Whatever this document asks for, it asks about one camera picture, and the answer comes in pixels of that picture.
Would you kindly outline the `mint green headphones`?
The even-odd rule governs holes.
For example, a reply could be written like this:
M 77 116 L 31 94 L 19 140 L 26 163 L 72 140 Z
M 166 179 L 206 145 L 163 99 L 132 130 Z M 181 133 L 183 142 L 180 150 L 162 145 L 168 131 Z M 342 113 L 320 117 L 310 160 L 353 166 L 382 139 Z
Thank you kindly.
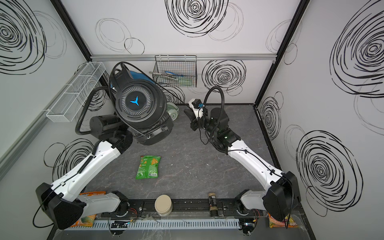
M 175 121 L 179 114 L 179 108 L 174 103 L 167 103 L 167 113 L 170 115 L 172 121 Z

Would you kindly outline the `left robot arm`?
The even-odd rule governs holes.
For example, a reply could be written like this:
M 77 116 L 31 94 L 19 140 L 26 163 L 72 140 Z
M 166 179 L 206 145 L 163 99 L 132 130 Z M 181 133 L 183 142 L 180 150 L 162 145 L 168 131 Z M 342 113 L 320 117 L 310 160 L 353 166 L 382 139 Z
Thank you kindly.
M 130 209 L 128 198 L 119 191 L 105 195 L 81 195 L 81 191 L 88 183 L 104 167 L 124 153 L 133 142 L 133 135 L 128 126 L 116 115 L 103 116 L 91 130 L 81 131 L 92 98 L 101 90 L 110 92 L 111 88 L 97 87 L 91 91 L 75 127 L 78 135 L 92 134 L 98 138 L 93 150 L 61 178 L 52 184 L 42 183 L 36 189 L 39 209 L 60 230 L 65 230 L 81 218 L 90 215 L 112 213 L 117 217 L 124 217 Z

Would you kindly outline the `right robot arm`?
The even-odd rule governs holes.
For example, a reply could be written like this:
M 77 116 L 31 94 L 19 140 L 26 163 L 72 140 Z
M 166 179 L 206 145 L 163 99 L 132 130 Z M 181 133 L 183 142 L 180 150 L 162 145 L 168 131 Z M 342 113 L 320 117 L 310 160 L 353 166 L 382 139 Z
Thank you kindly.
M 191 99 L 188 105 L 184 112 L 191 120 L 191 128 L 204 130 L 209 144 L 239 162 L 263 187 L 261 191 L 245 190 L 237 196 L 239 213 L 262 210 L 288 225 L 293 209 L 301 203 L 297 177 L 266 162 L 230 129 L 220 87 L 212 87 L 203 101 Z

